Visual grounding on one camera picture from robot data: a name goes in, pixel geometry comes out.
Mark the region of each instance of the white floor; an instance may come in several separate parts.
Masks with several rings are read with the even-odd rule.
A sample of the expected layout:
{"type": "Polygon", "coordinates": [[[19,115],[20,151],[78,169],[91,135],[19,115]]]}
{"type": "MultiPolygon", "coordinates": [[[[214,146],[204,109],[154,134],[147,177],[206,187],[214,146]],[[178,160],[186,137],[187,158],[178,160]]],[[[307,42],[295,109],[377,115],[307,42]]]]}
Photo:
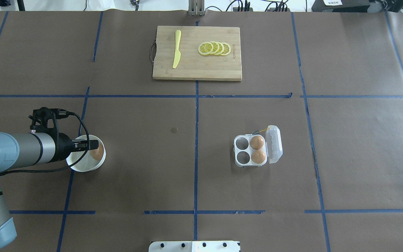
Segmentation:
{"type": "MultiPolygon", "coordinates": [[[[11,6],[0,7],[0,10],[18,10],[16,0],[10,0],[11,6]]],[[[86,0],[86,10],[107,10],[111,8],[120,10],[135,10],[130,5],[129,0],[86,0]]],[[[139,4],[139,10],[187,10],[188,0],[141,0],[139,4]]],[[[214,5],[221,10],[225,10],[231,0],[205,0],[205,7],[214,5]]],[[[307,11],[311,11],[311,7],[314,0],[307,0],[307,11]]],[[[268,2],[262,0],[252,0],[251,7],[253,11],[264,11],[268,2]]],[[[288,8],[291,11],[299,12],[306,11],[305,0],[289,0],[287,2],[288,8]]],[[[27,11],[78,11],[85,8],[85,0],[24,0],[24,6],[27,11]]]]}

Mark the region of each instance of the cutting board handle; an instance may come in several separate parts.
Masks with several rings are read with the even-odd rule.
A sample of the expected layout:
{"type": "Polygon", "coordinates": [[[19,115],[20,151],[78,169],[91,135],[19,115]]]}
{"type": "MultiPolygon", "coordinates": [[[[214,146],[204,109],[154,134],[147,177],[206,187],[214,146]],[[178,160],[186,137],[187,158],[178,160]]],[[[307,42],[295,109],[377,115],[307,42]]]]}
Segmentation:
{"type": "Polygon", "coordinates": [[[155,56],[152,56],[152,55],[153,55],[153,47],[154,47],[154,46],[155,46],[155,56],[156,56],[156,39],[155,39],[155,41],[153,42],[153,44],[150,46],[149,58],[150,58],[150,60],[152,61],[152,64],[155,63],[155,61],[154,61],[155,56]]]}

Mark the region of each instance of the paper label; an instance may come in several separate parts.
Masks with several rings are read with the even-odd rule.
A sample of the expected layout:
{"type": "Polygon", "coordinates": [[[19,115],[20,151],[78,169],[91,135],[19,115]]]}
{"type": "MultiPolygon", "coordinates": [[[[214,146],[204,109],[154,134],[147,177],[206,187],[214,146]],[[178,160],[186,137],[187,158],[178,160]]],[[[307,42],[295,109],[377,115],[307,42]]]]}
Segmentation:
{"type": "Polygon", "coordinates": [[[341,0],[323,0],[326,6],[343,5],[341,0]]]}

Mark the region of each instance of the clear plastic lid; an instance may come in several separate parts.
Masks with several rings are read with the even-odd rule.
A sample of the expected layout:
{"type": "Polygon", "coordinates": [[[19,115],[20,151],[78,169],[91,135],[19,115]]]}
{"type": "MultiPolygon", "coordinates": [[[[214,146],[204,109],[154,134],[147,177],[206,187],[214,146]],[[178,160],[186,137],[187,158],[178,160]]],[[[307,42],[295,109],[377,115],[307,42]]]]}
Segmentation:
{"type": "Polygon", "coordinates": [[[268,162],[274,164],[283,155],[280,129],[275,125],[269,125],[265,133],[265,139],[267,141],[268,162]]]}

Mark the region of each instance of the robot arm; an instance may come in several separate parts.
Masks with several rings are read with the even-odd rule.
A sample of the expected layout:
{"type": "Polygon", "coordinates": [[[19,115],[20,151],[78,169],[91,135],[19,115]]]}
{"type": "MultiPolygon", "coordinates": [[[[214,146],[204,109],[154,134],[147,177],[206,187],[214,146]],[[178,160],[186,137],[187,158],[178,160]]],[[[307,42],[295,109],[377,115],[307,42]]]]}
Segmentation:
{"type": "MultiPolygon", "coordinates": [[[[0,132],[0,176],[13,172],[52,172],[67,169],[77,162],[55,170],[12,170],[62,161],[72,152],[85,151],[83,157],[88,150],[97,149],[99,146],[97,140],[71,140],[66,134],[59,132],[57,120],[67,118],[69,115],[76,116],[80,120],[77,114],[67,110],[42,107],[34,110],[29,116],[32,120],[30,133],[7,134],[0,132]],[[48,128],[50,120],[53,124],[52,128],[48,128]]],[[[0,249],[11,243],[15,237],[13,218],[9,214],[0,187],[0,249]]]]}

